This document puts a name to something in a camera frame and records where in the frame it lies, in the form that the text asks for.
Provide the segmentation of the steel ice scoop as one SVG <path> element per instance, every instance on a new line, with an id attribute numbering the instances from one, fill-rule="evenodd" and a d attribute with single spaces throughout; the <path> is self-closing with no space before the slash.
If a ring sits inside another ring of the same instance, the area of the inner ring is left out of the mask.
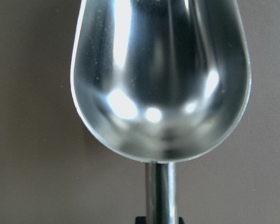
<path id="1" fill-rule="evenodd" d="M 145 163 L 146 215 L 181 224 L 176 164 L 236 128 L 251 67 L 235 0 L 83 0 L 70 68 L 79 117 L 108 149 Z"/>

